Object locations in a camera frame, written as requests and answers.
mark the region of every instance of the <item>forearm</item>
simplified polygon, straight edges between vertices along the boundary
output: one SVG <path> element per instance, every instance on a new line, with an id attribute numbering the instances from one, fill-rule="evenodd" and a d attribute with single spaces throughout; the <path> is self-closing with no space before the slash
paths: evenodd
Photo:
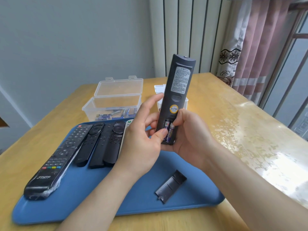
<path id="1" fill-rule="evenodd" d="M 136 180 L 114 167 L 58 230 L 107 230 Z"/>
<path id="2" fill-rule="evenodd" d="M 252 230 L 308 230 L 308 210 L 276 189 L 224 147 L 204 170 Z"/>

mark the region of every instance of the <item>white remote control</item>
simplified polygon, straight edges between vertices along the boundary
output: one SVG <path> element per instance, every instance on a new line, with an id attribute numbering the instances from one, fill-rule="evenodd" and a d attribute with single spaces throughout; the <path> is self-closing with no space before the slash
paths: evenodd
<path id="1" fill-rule="evenodd" d="M 124 133 L 123 133 L 123 137 L 122 137 L 122 142 L 121 142 L 121 146 L 120 146 L 120 151 L 119 151 L 119 155 L 121 154 L 121 149 L 122 149 L 122 145 L 123 145 L 123 142 L 124 142 L 124 136 L 125 136 L 125 131 L 126 131 L 126 128 L 129 127 L 129 125 L 133 122 L 133 119 L 130 119 L 126 122 L 125 124 L 125 128 L 124 128 Z"/>

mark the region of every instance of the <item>plastic box lid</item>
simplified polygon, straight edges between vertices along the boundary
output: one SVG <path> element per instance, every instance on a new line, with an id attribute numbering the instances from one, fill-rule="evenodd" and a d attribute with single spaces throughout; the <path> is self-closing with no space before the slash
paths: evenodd
<path id="1" fill-rule="evenodd" d="M 94 96 L 109 97 L 118 95 L 141 95 L 143 87 L 143 78 L 129 76 L 128 79 L 113 80 L 112 77 L 106 77 L 105 81 L 100 81 L 94 93 Z"/>

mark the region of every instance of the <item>yellow sticker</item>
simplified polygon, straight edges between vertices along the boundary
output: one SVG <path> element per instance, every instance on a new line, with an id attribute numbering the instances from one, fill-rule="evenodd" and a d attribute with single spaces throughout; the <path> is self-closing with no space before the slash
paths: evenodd
<path id="1" fill-rule="evenodd" d="M 170 106 L 171 113 L 177 113 L 178 110 L 179 110 L 179 107 L 176 104 L 173 104 Z"/>

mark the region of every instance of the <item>left hand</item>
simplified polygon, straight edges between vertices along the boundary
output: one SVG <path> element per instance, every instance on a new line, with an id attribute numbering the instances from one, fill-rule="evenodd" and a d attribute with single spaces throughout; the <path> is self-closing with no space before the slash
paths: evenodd
<path id="1" fill-rule="evenodd" d="M 142 103 L 134 121 L 126 128 L 121 153 L 114 165 L 114 169 L 121 169 L 136 181 L 152 168 L 159 156 L 160 144 L 168 134 L 163 128 L 149 138 L 150 130 L 145 131 L 149 125 L 156 127 L 159 112 L 149 113 L 163 97 L 163 93 L 156 94 Z"/>

